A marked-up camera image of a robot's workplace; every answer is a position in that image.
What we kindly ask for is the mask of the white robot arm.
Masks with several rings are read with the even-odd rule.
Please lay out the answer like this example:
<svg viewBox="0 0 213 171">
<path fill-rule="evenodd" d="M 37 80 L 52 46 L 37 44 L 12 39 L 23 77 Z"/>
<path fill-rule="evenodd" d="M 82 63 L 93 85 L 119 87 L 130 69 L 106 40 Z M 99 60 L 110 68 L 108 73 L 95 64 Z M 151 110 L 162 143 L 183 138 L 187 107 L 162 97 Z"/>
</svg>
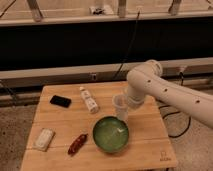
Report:
<svg viewBox="0 0 213 171">
<path fill-rule="evenodd" d="M 163 67 L 156 60 L 131 69 L 124 90 L 128 106 L 138 108 L 145 96 L 151 95 L 213 129 L 213 95 L 168 82 L 161 78 L 162 73 Z"/>
</svg>

